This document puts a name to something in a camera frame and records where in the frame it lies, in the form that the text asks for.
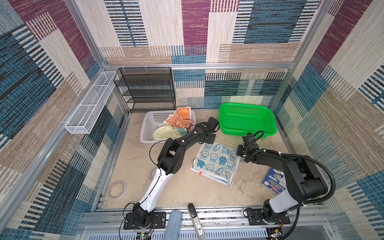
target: black mesh shelf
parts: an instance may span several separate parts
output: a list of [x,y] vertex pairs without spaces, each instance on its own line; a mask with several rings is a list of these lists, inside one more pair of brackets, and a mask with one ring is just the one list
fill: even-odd
[[115,84],[131,113],[175,109],[170,68],[120,68],[118,76]]

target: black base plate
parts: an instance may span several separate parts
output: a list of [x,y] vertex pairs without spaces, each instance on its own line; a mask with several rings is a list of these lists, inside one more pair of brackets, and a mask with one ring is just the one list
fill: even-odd
[[[156,221],[156,229],[165,228],[166,227],[166,212],[154,212],[152,213],[152,218]],[[124,221],[124,230],[132,230],[132,229],[151,229],[153,226],[153,221],[149,224],[148,227],[142,227],[141,224],[135,219],[133,213],[127,214],[126,219],[128,221]]]
[[[249,218],[248,218],[249,225],[251,225],[251,226],[267,225],[263,221],[263,216],[261,213],[262,210],[263,209],[252,209],[252,208],[247,208],[245,210],[247,213],[247,216],[249,216]],[[285,215],[282,215],[281,219],[284,221],[284,224],[290,224],[291,223],[291,221],[289,220],[289,217],[286,217]]]

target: white mesh basket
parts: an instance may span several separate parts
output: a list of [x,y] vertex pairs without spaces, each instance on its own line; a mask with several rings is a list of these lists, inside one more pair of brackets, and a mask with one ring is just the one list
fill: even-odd
[[89,134],[99,118],[113,88],[114,79],[118,80],[114,71],[102,72],[81,104],[70,117],[65,128],[71,134]]
[[[155,143],[158,140],[153,140],[153,132],[159,128],[159,124],[163,123],[170,114],[173,114],[176,110],[166,111],[151,111],[145,114],[143,124],[141,126],[140,141],[143,143]],[[191,110],[192,122],[196,124],[195,112]]]

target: beige tabletop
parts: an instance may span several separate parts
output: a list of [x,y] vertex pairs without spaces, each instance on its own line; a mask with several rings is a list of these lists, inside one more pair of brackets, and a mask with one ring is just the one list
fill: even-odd
[[[196,122],[206,122],[212,116],[218,119],[218,110],[194,110]],[[109,185],[122,181],[127,192],[122,198],[113,199],[108,194],[103,208],[124,208],[129,202],[136,203],[147,191],[151,183],[151,173],[155,165],[149,159],[152,144],[140,141],[140,130],[145,113],[134,113],[126,133],[118,160]],[[237,149],[242,144],[240,136],[226,135],[221,130],[216,133],[216,142]],[[288,152],[279,132],[274,136],[258,140],[260,148]],[[156,144],[151,157],[156,161],[163,143]],[[169,180],[157,202],[157,207],[186,207],[193,203],[202,206],[243,206],[262,205],[266,199],[276,195],[262,184],[269,167],[240,161],[233,186],[229,187],[210,178],[199,175],[190,167],[195,160],[200,144],[193,145],[185,153],[181,169]]]

